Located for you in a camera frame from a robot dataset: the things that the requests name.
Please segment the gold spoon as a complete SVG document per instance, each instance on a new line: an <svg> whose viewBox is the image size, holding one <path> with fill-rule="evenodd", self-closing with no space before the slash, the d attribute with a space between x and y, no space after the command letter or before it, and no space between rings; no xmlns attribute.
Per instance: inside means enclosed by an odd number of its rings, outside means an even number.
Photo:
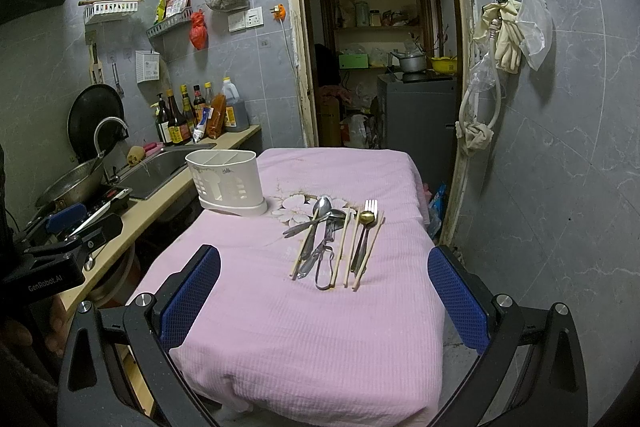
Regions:
<svg viewBox="0 0 640 427"><path fill-rule="evenodd" d="M376 213L372 210L364 210L363 213L361 213L360 225L362 226L362 230L358 239L354 260L352 260L352 273L356 273L359 270L360 263L367 248L366 236L370 228L375 225L377 217Z"/></svg>

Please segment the silver fork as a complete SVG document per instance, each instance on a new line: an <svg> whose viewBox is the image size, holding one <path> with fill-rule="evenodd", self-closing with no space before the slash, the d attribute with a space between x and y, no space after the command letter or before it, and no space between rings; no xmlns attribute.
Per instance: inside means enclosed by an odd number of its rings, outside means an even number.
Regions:
<svg viewBox="0 0 640 427"><path fill-rule="evenodd" d="M376 222L378 222L378 201L376 199L367 199L364 202L364 207L360 213L358 222L361 230L356 251L352 256L352 263L350 264L350 272L354 274L359 271L360 265L362 265L364 256L366 255L369 233L376 225Z"/></svg>

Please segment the silver butter knife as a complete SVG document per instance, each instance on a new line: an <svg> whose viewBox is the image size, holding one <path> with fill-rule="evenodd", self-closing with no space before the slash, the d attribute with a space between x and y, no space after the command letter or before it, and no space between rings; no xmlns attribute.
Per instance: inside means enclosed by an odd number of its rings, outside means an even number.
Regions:
<svg viewBox="0 0 640 427"><path fill-rule="evenodd" d="M287 229L283 233L283 236L284 237L292 237L294 235L297 235L300 232L305 231L306 229L311 227L311 225L318 225L319 223L324 222L324 221L329 221L329 220L345 221L345 219L346 219L346 212L345 211L332 209L328 213L323 215L322 217L319 217L319 218L316 218L316 219L311 219L311 220L309 220L309 221L307 221L305 223L299 223L299 225L294 225L294 227L291 227L291 228Z"/></svg>

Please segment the large silver spoon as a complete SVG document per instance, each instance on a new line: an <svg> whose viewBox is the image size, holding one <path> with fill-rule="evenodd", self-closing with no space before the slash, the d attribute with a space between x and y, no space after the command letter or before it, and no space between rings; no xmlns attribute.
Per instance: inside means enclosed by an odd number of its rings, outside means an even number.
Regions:
<svg viewBox="0 0 640 427"><path fill-rule="evenodd" d="M331 208L332 208L332 202L329 196L322 195L320 197L320 211L319 211L318 218L328 213L331 210ZM312 248L314 248L314 236L316 236L317 228L318 228L318 225L314 225L311 229L311 232L309 233L307 243L305 245L305 250L303 252L302 260L306 260L310 256Z"/></svg>

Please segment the steel pot on stove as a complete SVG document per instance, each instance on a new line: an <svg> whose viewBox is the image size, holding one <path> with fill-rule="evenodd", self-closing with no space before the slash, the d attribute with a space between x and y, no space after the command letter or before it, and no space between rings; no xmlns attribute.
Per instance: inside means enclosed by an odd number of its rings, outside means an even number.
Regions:
<svg viewBox="0 0 640 427"><path fill-rule="evenodd" d="M62 210L79 204L100 185L102 176L103 159L101 157L85 161L50 185L37 198L35 207Z"/></svg>

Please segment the black wok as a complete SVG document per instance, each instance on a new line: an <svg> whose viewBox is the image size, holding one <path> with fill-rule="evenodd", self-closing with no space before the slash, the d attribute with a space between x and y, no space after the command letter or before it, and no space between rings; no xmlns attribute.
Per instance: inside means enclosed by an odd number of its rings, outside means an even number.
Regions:
<svg viewBox="0 0 640 427"><path fill-rule="evenodd" d="M73 101L67 117L67 138L78 162L96 158L93 135L107 117L124 120L124 106L116 90L106 83L92 84Z"/></svg>

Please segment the dark soy sauce bottle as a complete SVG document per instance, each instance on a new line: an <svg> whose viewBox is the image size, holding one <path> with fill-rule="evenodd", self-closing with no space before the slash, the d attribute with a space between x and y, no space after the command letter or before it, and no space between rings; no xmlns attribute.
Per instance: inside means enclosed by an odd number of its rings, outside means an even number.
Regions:
<svg viewBox="0 0 640 427"><path fill-rule="evenodd" d="M184 117L175 99L174 91L167 90L167 102L169 110L169 134L172 143L184 145L191 140L191 132L186 117Z"/></svg>

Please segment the white utensil holder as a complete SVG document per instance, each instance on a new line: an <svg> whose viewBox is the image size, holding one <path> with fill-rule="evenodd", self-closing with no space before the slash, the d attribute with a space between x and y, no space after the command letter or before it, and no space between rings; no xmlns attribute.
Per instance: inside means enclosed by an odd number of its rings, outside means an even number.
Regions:
<svg viewBox="0 0 640 427"><path fill-rule="evenodd" d="M198 200L206 210L260 216L268 205L251 150L194 150L186 155Z"/></svg>

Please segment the hanging wooden spatula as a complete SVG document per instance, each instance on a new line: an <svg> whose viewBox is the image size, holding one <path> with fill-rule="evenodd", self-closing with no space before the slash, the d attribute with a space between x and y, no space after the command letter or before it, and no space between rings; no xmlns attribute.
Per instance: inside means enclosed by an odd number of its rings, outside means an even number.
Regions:
<svg viewBox="0 0 640 427"><path fill-rule="evenodd" d="M99 59L96 42L90 43L90 79L93 84L104 83L102 62Z"/></svg>

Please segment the orange spice packet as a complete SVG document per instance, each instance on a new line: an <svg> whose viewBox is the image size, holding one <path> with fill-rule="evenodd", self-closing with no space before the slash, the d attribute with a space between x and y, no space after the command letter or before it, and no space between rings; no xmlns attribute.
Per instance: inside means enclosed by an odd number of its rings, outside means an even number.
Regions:
<svg viewBox="0 0 640 427"><path fill-rule="evenodd" d="M209 105L206 134L210 139L217 139L222 135L224 117L226 117L226 97L222 93L218 93Z"/></svg>

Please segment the white paper box holder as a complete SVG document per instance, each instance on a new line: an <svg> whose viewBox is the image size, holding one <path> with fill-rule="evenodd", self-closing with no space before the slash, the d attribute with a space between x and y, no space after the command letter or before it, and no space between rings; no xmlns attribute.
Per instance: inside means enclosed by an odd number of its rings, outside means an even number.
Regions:
<svg viewBox="0 0 640 427"><path fill-rule="evenodd" d="M160 80L160 54L154 51L136 51L137 83Z"/></svg>

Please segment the clear yellow cap bottle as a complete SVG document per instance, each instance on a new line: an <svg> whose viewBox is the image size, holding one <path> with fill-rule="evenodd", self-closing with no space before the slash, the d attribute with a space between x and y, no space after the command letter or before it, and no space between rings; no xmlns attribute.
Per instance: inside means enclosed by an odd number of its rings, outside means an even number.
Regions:
<svg viewBox="0 0 640 427"><path fill-rule="evenodd" d="M204 93L205 93L206 104L208 106L211 106L213 101L213 88L212 88L212 84L209 81L204 83Z"/></svg>

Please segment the large oil jug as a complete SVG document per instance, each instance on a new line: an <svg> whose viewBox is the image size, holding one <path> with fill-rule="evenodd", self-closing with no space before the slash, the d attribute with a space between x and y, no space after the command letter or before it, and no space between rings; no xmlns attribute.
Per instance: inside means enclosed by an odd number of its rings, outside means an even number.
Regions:
<svg viewBox="0 0 640 427"><path fill-rule="evenodd" d="M228 132L242 132L250 127L244 100L230 77L222 80L221 94L226 99L224 127Z"/></svg>

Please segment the dark cabinet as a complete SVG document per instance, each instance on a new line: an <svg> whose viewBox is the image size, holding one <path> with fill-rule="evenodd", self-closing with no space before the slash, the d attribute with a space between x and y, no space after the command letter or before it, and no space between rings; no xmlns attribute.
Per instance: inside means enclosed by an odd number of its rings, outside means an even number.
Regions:
<svg viewBox="0 0 640 427"><path fill-rule="evenodd" d="M378 77L381 146L407 153L431 188L448 184L454 172L456 82L452 79L402 82Z"/></svg>

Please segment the cream rubber gloves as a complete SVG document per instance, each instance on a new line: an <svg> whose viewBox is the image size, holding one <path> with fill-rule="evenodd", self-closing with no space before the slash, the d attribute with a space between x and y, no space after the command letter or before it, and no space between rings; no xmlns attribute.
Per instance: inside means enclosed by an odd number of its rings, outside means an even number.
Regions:
<svg viewBox="0 0 640 427"><path fill-rule="evenodd" d="M493 20L500 22L495 38L495 61L498 69L509 74L516 74L521 66L520 43L523 41L523 34L516 23L520 9L521 2L518 0L487 3L482 7L480 21L474 30L474 41L485 43L489 40L491 22Z"/></svg>

